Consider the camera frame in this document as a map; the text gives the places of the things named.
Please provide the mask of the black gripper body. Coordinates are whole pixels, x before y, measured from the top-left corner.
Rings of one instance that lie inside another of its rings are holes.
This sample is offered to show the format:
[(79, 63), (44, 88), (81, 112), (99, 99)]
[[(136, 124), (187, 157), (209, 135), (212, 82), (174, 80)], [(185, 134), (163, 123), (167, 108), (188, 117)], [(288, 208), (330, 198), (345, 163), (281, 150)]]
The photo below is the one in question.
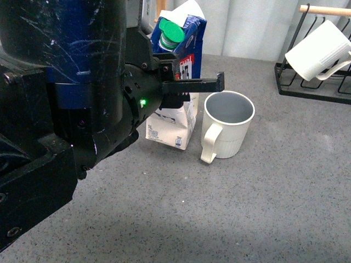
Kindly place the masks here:
[(137, 128), (156, 110), (180, 108), (190, 100), (190, 84), (180, 79), (179, 62), (176, 53), (154, 53), (150, 39), (140, 29), (127, 29), (122, 116), (94, 134), (97, 162), (134, 143)]

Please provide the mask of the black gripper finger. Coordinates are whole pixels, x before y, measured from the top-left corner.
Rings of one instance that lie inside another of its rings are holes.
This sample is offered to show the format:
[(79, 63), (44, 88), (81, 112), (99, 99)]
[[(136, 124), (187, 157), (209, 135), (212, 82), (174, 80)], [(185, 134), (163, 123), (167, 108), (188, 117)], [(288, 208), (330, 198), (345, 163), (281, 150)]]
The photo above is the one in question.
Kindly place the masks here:
[(216, 93), (224, 89), (224, 72), (219, 72), (217, 78), (181, 79), (162, 83), (163, 93)]

